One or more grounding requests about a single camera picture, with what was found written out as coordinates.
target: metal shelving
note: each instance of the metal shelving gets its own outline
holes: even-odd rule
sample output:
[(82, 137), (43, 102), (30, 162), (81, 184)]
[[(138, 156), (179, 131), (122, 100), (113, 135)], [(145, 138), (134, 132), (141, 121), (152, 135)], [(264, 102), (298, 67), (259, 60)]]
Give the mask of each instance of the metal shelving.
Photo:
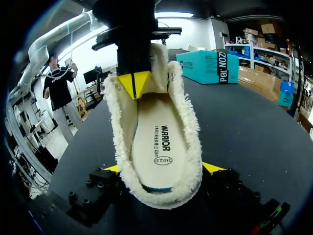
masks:
[(286, 70), (284, 68), (281, 68), (281, 67), (278, 67), (278, 66), (275, 66), (275, 65), (272, 65), (270, 63), (266, 63), (266, 62), (263, 62), (263, 61), (259, 61), (259, 60), (254, 60), (255, 63), (259, 63), (259, 64), (262, 64), (262, 65), (266, 65), (266, 66), (269, 66), (270, 68), (273, 68), (273, 69), (277, 69), (277, 70), (280, 70), (281, 72), (285, 72), (287, 74), (289, 74), (289, 70)]
[(289, 55), (281, 53), (279, 51), (267, 49), (267, 48), (255, 47), (252, 43), (250, 43), (250, 44), (224, 44), (224, 49), (225, 49), (225, 47), (250, 47), (250, 56), (252, 58), (254, 57), (254, 51), (255, 50), (266, 51), (266, 52), (269, 52), (269, 53), (274, 54), (274, 55), (279, 55), (282, 59), (289, 61), (289, 68), (287, 70), (282, 68), (282, 67), (274, 66), (270, 63), (255, 60), (255, 59), (247, 59), (247, 58), (243, 58), (243, 57), (239, 57), (239, 59), (250, 61), (250, 68), (252, 68), (252, 69), (254, 68), (254, 63), (259, 63), (259, 64), (269, 66), (270, 68), (273, 68), (273, 69), (282, 71), (284, 73), (287, 73), (289, 75), (289, 81), (290, 82), (292, 81), (292, 59)]

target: yellow triangular piece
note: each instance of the yellow triangular piece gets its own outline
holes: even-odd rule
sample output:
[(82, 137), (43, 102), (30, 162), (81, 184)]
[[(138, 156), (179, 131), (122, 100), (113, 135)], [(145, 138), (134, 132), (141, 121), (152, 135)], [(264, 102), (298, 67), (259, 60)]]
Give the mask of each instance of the yellow triangular piece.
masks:
[(132, 99), (139, 99), (142, 96), (143, 87), (145, 86), (147, 80), (150, 78), (150, 75), (150, 71), (134, 73), (136, 97), (134, 97), (132, 75), (130, 73), (121, 75), (118, 77), (118, 79)]
[[(203, 166), (205, 167), (205, 169), (207, 169), (211, 174), (212, 174), (214, 171), (225, 170), (225, 169), (223, 169), (223, 168), (220, 168), (220, 167), (218, 167), (218, 166), (211, 165), (211, 164), (208, 164), (208, 163), (202, 163), (202, 164), (203, 164)], [(105, 169), (102, 169), (102, 170), (111, 170), (111, 171), (119, 172), (118, 165), (110, 166), (110, 167), (105, 168)]]
[(110, 166), (110, 167), (105, 168), (105, 169), (102, 168), (101, 170), (111, 170), (111, 171), (115, 171), (116, 173), (119, 172), (118, 165)]
[(142, 96), (143, 87), (147, 83), (148, 79), (151, 76), (150, 71), (144, 71), (144, 72), (135, 72), (135, 84), (136, 84), (136, 93), (137, 93), (137, 99), (139, 99)]
[(218, 171), (218, 170), (225, 170), (223, 168), (220, 168), (218, 166), (215, 165), (211, 165), (209, 163), (204, 163), (202, 162), (203, 166), (205, 167), (205, 169), (207, 169), (211, 174), (213, 174), (214, 171)]

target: fuzzy white shoe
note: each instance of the fuzzy white shoe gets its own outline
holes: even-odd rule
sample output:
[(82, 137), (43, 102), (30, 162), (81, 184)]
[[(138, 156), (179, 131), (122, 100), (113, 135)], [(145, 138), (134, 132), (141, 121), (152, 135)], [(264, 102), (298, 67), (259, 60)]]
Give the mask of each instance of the fuzzy white shoe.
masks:
[(152, 76), (133, 100), (116, 76), (104, 81), (120, 175), (142, 203), (172, 209), (190, 200), (202, 179), (199, 125), (184, 94), (178, 62), (151, 44)]

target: black t-shirt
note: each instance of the black t-shirt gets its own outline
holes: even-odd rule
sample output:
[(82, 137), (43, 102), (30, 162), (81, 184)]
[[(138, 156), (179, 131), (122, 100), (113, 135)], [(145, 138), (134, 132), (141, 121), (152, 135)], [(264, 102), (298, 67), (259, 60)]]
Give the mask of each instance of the black t-shirt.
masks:
[[(67, 69), (65, 67), (61, 67), (61, 70), (55, 70), (52, 73), (49, 73), (49, 76), (59, 77), (63, 75), (66, 70)], [(49, 87), (53, 111), (63, 107), (64, 105), (67, 105), (72, 101), (72, 97), (70, 96), (67, 88), (67, 81), (72, 82), (73, 79), (73, 72), (71, 72), (70, 70), (68, 70), (66, 74), (61, 78), (45, 78), (43, 96), (45, 95), (45, 90)]]

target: teal box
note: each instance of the teal box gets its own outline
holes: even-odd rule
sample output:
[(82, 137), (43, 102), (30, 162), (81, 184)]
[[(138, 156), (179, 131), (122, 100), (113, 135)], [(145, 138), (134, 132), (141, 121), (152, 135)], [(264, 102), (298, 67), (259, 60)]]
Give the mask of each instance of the teal box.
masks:
[(239, 58), (223, 52), (198, 50), (176, 55), (183, 76), (201, 84), (238, 83)]
[(293, 101), (293, 94), (279, 92), (278, 105), (286, 106), (290, 108), (292, 101)]

